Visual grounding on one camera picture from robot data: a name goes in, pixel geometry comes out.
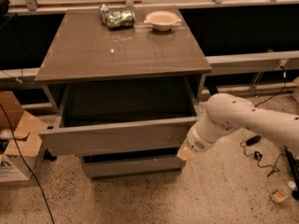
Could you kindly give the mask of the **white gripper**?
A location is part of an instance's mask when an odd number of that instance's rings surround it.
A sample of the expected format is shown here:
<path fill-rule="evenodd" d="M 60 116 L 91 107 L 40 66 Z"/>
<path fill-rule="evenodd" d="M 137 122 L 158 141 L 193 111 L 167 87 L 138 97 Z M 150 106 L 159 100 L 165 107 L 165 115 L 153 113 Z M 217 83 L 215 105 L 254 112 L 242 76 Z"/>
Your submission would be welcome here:
<path fill-rule="evenodd" d="M 205 126 L 195 123 L 187 134 L 187 140 L 178 150 L 177 157 L 183 161 L 193 159 L 196 152 L 206 152 L 215 144 L 215 135 Z"/>

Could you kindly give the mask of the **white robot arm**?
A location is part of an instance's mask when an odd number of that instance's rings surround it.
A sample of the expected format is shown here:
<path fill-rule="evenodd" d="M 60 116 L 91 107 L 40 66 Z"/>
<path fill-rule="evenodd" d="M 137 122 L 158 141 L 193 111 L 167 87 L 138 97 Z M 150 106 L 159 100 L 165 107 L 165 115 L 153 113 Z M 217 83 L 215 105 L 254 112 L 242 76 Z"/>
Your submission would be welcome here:
<path fill-rule="evenodd" d="M 178 157 L 187 161 L 212 148 L 239 128 L 264 137 L 278 147 L 299 154 L 299 116 L 256 107 L 247 99 L 227 93 L 212 95 L 206 112 L 187 133 Z"/>

